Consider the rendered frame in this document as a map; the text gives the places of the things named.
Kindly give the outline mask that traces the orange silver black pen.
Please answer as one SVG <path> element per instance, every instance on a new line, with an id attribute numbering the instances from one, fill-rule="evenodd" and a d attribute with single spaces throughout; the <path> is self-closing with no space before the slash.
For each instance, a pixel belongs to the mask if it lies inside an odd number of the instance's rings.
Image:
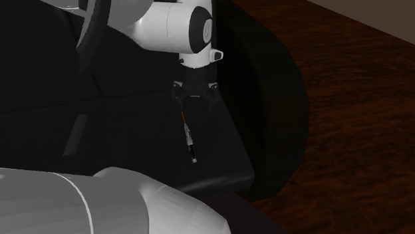
<path id="1" fill-rule="evenodd" d="M 197 163 L 198 161 L 197 161 L 197 158 L 195 156 L 194 149 L 193 149 L 193 144 L 194 143 L 193 143 L 193 140 L 192 140 L 192 133 L 190 132 L 190 129 L 189 129 L 188 125 L 186 124 L 186 119 L 184 117 L 184 112 L 183 111 L 181 111 L 181 115 L 182 115 L 182 120 L 183 120 L 183 123 L 184 123 L 184 132 L 185 132 L 185 135 L 186 135 L 186 144 L 188 145 L 188 148 L 189 148 L 189 151 L 190 151 L 190 154 L 191 154 L 192 162 Z"/>

